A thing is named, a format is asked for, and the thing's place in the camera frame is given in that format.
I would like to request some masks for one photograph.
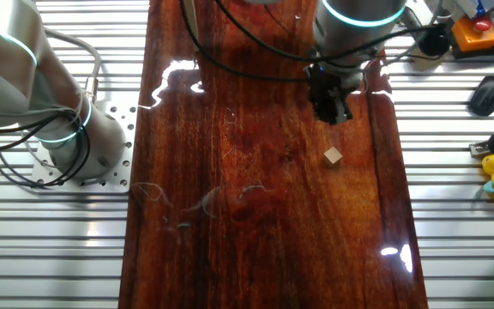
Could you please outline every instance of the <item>orange box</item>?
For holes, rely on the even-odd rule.
[[[494,27],[492,24],[489,30],[480,32],[474,29],[473,21],[468,18],[460,18],[452,30],[456,43],[463,52],[481,51],[494,46]]]

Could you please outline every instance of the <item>glossy wooden surface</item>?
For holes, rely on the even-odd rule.
[[[313,1],[225,4],[255,34],[301,54]],[[211,1],[201,40],[250,73],[304,64],[245,38]],[[313,118],[305,84],[233,76],[193,52],[178,3],[153,0],[119,307],[426,308],[393,104],[378,72],[354,120]],[[343,155],[329,169],[323,153]]]

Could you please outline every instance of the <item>slotted aluminum surface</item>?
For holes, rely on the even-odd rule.
[[[138,101],[148,1],[38,6],[47,27],[100,50],[100,100],[115,106]],[[392,39],[388,54],[412,42]],[[84,82],[92,58],[75,46],[51,44]],[[388,73],[430,308],[494,309],[494,203],[474,200],[487,178],[467,147],[494,133],[494,113],[475,118],[466,109],[481,79],[494,75],[494,58],[448,60],[425,73],[399,63]],[[5,155],[20,172],[32,172],[24,147]],[[0,308],[117,307],[126,210],[127,197],[40,197],[0,176]]]

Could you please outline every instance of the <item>cable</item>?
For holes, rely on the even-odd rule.
[[[438,60],[439,58],[441,58],[442,56],[439,56],[439,57],[434,57],[434,58],[431,58],[431,57],[425,57],[425,56],[420,56],[420,55],[408,55],[410,58],[419,58],[419,59],[425,59],[425,60]]]
[[[63,107],[47,108],[47,109],[44,109],[44,110],[28,111],[28,112],[17,113],[17,114],[0,112],[0,117],[8,117],[8,118],[32,117],[32,116],[35,116],[35,115],[40,115],[42,113],[48,113],[48,112],[67,112],[67,111],[71,111],[71,112],[74,112],[75,113],[74,119],[72,121],[68,122],[67,124],[64,124],[63,126],[57,127],[55,129],[45,130],[45,132],[50,132],[50,131],[54,131],[54,130],[59,130],[60,128],[63,128],[64,126],[73,124],[80,117],[80,112],[81,112],[81,109],[82,108],[83,108],[83,95],[81,96],[80,104],[77,106],[77,110],[75,110],[73,108],[69,108],[69,107],[63,106]]]
[[[87,159],[88,159],[88,157],[90,155],[90,151],[91,151],[91,143],[90,143],[90,139],[89,139],[88,133],[87,133],[87,131],[85,130],[85,128],[81,124],[80,124],[80,126],[81,126],[80,127],[80,134],[78,134],[77,135],[77,138],[76,138],[77,146],[78,146],[78,151],[76,152],[75,158],[73,159],[73,163],[69,166],[68,170],[66,170],[62,175],[60,175],[56,179],[52,180],[51,182],[49,182],[47,184],[40,184],[40,183],[37,183],[35,181],[32,181],[31,179],[25,178],[24,176],[22,176],[21,174],[19,174],[13,167],[11,167],[9,165],[9,163],[3,157],[3,154],[1,153],[1,151],[0,151],[0,160],[3,162],[3,164],[5,165],[5,167],[7,167],[17,177],[25,180],[25,182],[20,182],[20,181],[17,181],[15,179],[11,178],[7,173],[5,173],[3,171],[3,169],[1,167],[0,167],[0,173],[8,181],[10,181],[10,182],[12,182],[12,183],[14,183],[16,185],[25,185],[25,186],[30,186],[30,187],[38,187],[38,188],[42,188],[42,189],[46,189],[46,187],[48,187],[48,186],[61,185],[64,182],[72,179],[84,167],[84,165],[87,162]],[[82,145],[83,145],[83,139],[82,138],[83,137],[85,138],[85,143],[86,143],[85,156],[83,157],[83,160],[80,163],[80,165],[74,170],[74,172],[70,173],[74,169],[74,166],[79,161],[79,157],[81,156],[81,153],[83,152],[82,151],[82,149],[83,149],[83,147],[82,147]]]
[[[37,161],[39,162],[39,164],[41,164],[41,166],[43,167],[51,167],[51,168],[59,168],[59,167],[65,167],[67,166],[69,163],[71,163],[71,161],[68,161],[66,163],[63,163],[63,164],[60,164],[60,165],[52,165],[52,164],[49,164],[43,160],[41,160],[36,154],[35,154],[35,151],[33,151],[32,149],[32,146],[30,146],[29,142],[24,142],[24,146],[26,146],[26,149],[27,151],[32,155],[32,157]]]
[[[442,4],[443,4],[443,0],[439,0],[437,3],[436,9],[434,9],[434,12],[432,13],[432,18],[430,19],[430,22],[428,23],[430,26],[433,26],[434,22],[436,21],[436,19],[438,17],[437,12],[442,7]],[[410,55],[411,52],[413,52],[413,50],[419,45],[420,41],[423,38],[424,38],[424,36],[420,36],[418,39],[415,40],[415,43],[411,47],[409,47],[406,51],[404,51],[403,53],[396,56],[396,58],[386,62],[384,65],[390,65],[390,64],[396,63],[396,62],[400,61],[403,57]]]
[[[194,31],[191,28],[190,21],[188,20],[188,16],[186,15],[186,8],[184,7],[184,0],[178,0],[178,3],[180,4],[180,13],[182,15],[182,19],[184,21],[184,25],[186,26],[186,30],[188,31],[188,34],[190,35],[190,38],[194,42],[194,45],[197,46],[199,49],[199,52],[207,58],[212,64],[216,65],[217,67],[225,70],[226,72],[236,74],[238,76],[242,77],[247,77],[247,78],[253,78],[261,81],[272,81],[272,82],[307,82],[309,81],[308,78],[280,78],[280,77],[273,77],[273,76],[257,76],[257,75],[252,75],[248,73],[244,73],[235,69],[232,69],[225,64],[217,61],[214,59],[211,55],[205,51],[205,48],[203,48],[202,44],[199,42],[199,40],[196,38],[196,35],[194,34]]]
[[[38,133],[45,126],[47,126],[49,123],[51,123],[53,120],[55,120],[56,118],[58,118],[60,116],[62,116],[62,115],[55,115],[53,117],[49,117],[49,118],[45,118],[43,120],[40,120],[40,122],[35,123],[35,124],[37,124],[37,127],[35,129],[33,129],[31,132],[29,132],[26,136],[24,136],[23,138],[21,138],[20,140],[18,140],[16,142],[12,142],[12,143],[10,143],[8,145],[5,145],[5,146],[0,147],[0,151],[11,149],[14,146],[20,145],[21,143],[27,141],[30,137],[32,137],[33,135],[35,135],[36,133]],[[14,132],[17,132],[19,130],[30,129],[31,126],[32,125],[29,124],[29,125],[25,125],[25,126],[22,126],[22,127],[19,127],[19,128],[2,129],[2,130],[0,130],[0,133],[14,133]]]
[[[279,21],[275,16],[274,14],[272,14],[272,11],[270,10],[270,8],[268,7],[267,4],[264,4],[264,9],[266,10],[266,12],[268,13],[268,15],[270,16],[270,18],[272,18],[275,23],[281,28],[283,29],[283,31],[285,31],[287,34],[289,34],[293,39],[295,39],[298,43],[303,43],[303,41],[301,41],[299,38],[297,38],[297,36],[295,36],[291,31],[289,31],[289,29],[287,29],[287,27],[285,27],[283,25],[283,23],[281,23],[281,21]]]
[[[80,47],[85,48],[94,57],[94,67],[93,67],[93,73],[91,73],[91,77],[93,78],[98,77],[100,66],[102,65],[102,58],[100,57],[99,52],[92,45],[89,45],[87,42],[81,39],[77,39],[76,37],[73,37],[68,34],[59,33],[58,31],[51,30],[47,27],[45,28],[45,33],[47,33],[47,35],[51,36],[52,38],[60,39],[63,40],[64,42],[68,42],[70,44],[78,45]]]
[[[16,132],[21,131],[21,130],[32,129],[34,127],[37,127],[37,126],[44,124],[45,122],[51,122],[52,120],[55,120],[58,117],[60,117],[60,115],[54,115],[54,116],[51,116],[49,118],[41,119],[38,122],[34,122],[32,124],[26,124],[26,125],[19,126],[16,128],[0,129],[0,133],[16,133]]]
[[[435,28],[435,26],[428,26],[428,27],[416,27],[416,28],[412,28],[412,29],[406,29],[406,30],[402,30],[402,31],[399,31],[399,32],[396,32],[396,33],[391,33],[391,34],[388,34],[388,35],[384,35],[382,36],[381,38],[378,38],[378,39],[374,39],[372,41],[369,41],[359,47],[356,47],[356,48],[352,48],[348,51],[344,51],[344,52],[341,52],[339,54],[336,54],[336,55],[331,55],[331,56],[322,56],[322,57],[315,57],[315,58],[307,58],[307,57],[301,57],[301,56],[298,56],[298,55],[293,55],[291,53],[288,53],[288,52],[285,52],[285,51],[282,51],[280,49],[277,49],[269,44],[267,44],[266,42],[258,39],[253,33],[249,32],[249,30],[247,30],[245,27],[243,27],[243,25],[241,25],[234,17],[233,15],[230,13],[230,11],[228,11],[226,9],[226,7],[224,6],[224,4],[222,3],[221,0],[214,0],[217,5],[219,6],[220,10],[226,15],[226,17],[228,17],[228,19],[239,29],[241,30],[241,32],[243,32],[245,35],[247,35],[250,39],[252,39],[253,41],[255,41],[255,43],[257,43],[258,45],[264,47],[265,49],[277,54],[277,55],[280,55],[284,58],[289,58],[289,59],[292,59],[292,60],[298,60],[298,61],[304,61],[304,62],[320,62],[320,61],[329,61],[329,60],[335,60],[335,59],[338,59],[338,58],[343,58],[345,56],[349,56],[355,52],[359,52],[359,51],[363,51],[364,49],[367,49],[369,47],[372,47],[374,45],[377,45],[377,44],[380,44],[382,43],[383,41],[387,40],[387,39],[392,39],[394,37],[397,37],[397,36],[401,36],[403,34],[407,34],[407,33],[417,33],[417,32],[426,32],[426,31],[429,31],[433,28]]]

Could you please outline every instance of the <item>glowing blue ring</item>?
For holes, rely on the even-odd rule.
[[[83,130],[84,127],[87,126],[87,123],[89,122],[89,119],[91,118],[91,103],[89,103],[89,111],[87,112],[87,117],[85,118],[85,121],[83,122],[83,125],[81,126],[80,130]],[[40,142],[66,142],[68,141],[69,139],[72,139],[74,138],[74,136],[77,134],[77,132],[74,132],[68,136],[66,136],[65,138],[61,138],[61,139],[58,139],[58,140],[54,140],[54,141],[46,141],[44,139],[41,139],[41,138],[38,138],[38,140]]]
[[[32,57],[32,60],[33,60],[33,63],[35,64],[35,66],[37,67],[38,66],[38,59],[35,57],[35,55],[33,54],[32,50],[29,49],[26,44],[20,42],[17,38],[15,38],[14,36],[11,36],[11,35],[8,35],[6,33],[0,33],[1,36],[3,36],[5,39],[17,44],[18,46],[20,46],[24,51],[26,51],[30,57]]]
[[[343,14],[337,12],[335,9],[333,9],[331,7],[331,5],[327,2],[327,0],[322,0],[322,2],[323,2],[323,5],[325,6],[325,8],[329,11],[329,13],[331,13],[334,17],[340,19],[341,21],[343,21],[345,23],[348,23],[350,25],[357,26],[357,27],[379,27],[379,26],[389,24],[390,22],[395,21],[398,17],[400,17],[401,14],[403,14],[403,11],[405,10],[405,6],[403,6],[394,15],[391,15],[390,17],[381,19],[380,21],[358,21],[358,20],[352,19],[350,17],[346,17]]]

